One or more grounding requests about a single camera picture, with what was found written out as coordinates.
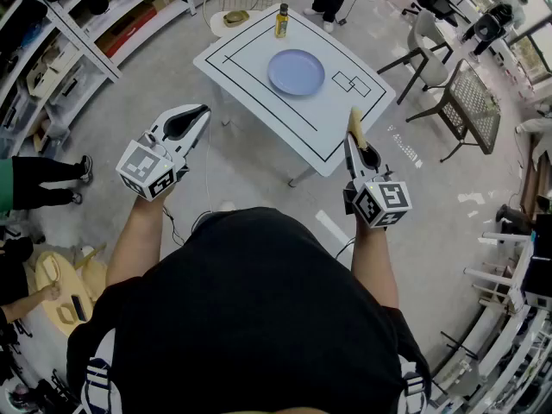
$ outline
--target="green sleeve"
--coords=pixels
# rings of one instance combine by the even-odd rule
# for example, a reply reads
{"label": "green sleeve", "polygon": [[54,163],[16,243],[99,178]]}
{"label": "green sleeve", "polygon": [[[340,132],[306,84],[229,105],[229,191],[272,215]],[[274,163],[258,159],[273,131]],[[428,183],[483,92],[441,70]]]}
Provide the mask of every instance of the green sleeve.
{"label": "green sleeve", "polygon": [[0,160],[0,212],[14,207],[14,169],[11,160]]}

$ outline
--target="red box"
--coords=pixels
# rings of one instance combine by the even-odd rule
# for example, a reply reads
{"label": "red box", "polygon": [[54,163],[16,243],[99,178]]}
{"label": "red box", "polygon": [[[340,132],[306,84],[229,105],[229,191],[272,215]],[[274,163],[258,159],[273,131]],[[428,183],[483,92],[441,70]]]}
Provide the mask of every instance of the red box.
{"label": "red box", "polygon": [[139,4],[98,38],[97,46],[111,58],[130,37],[156,15],[157,10],[153,5]]}

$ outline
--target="sneaker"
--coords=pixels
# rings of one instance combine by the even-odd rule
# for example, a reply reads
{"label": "sneaker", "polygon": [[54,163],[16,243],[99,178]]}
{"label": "sneaker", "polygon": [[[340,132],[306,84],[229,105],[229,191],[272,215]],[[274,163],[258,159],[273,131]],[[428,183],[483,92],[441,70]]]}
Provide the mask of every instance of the sneaker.
{"label": "sneaker", "polygon": [[231,201],[222,201],[218,206],[218,211],[234,211],[235,204]]}
{"label": "sneaker", "polygon": [[85,184],[92,182],[92,158],[90,155],[83,156],[83,159],[80,161],[80,165],[84,168],[85,174],[80,177],[80,180]]}
{"label": "sneaker", "polygon": [[470,51],[470,52],[468,53],[468,56],[469,56],[469,58],[470,58],[472,61],[475,61],[475,63],[479,63],[479,62],[480,62],[480,58],[479,58],[477,55],[475,55],[475,52],[474,52],[474,51]]}
{"label": "sneaker", "polygon": [[324,22],[323,28],[328,34],[331,34],[332,32],[334,32],[334,23]]}
{"label": "sneaker", "polygon": [[76,191],[74,191],[72,193],[72,201],[75,204],[81,205],[83,203],[83,196],[80,193],[77,193]]}
{"label": "sneaker", "polygon": [[303,9],[303,14],[306,16],[316,16],[319,14],[323,14],[323,12],[318,12],[317,10],[314,10],[313,8],[305,8]]}

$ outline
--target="yellow liquid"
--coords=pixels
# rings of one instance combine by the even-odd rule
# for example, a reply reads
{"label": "yellow liquid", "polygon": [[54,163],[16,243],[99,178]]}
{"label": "yellow liquid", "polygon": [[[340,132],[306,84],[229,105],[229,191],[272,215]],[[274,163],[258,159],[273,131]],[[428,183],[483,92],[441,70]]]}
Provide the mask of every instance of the yellow liquid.
{"label": "yellow liquid", "polygon": [[288,16],[282,16],[281,14],[278,14],[276,16],[276,29],[274,30],[274,35],[276,35],[277,38],[284,38],[285,32],[287,30],[287,21],[290,17]]}

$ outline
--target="blue plate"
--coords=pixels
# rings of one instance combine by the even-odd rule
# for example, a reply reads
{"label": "blue plate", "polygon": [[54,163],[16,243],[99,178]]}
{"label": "blue plate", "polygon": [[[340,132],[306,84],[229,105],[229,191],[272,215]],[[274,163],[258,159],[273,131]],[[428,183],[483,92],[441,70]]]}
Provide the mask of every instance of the blue plate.
{"label": "blue plate", "polygon": [[268,77],[283,92],[312,95],[324,82],[325,72],[320,60],[312,53],[286,49],[271,58]]}

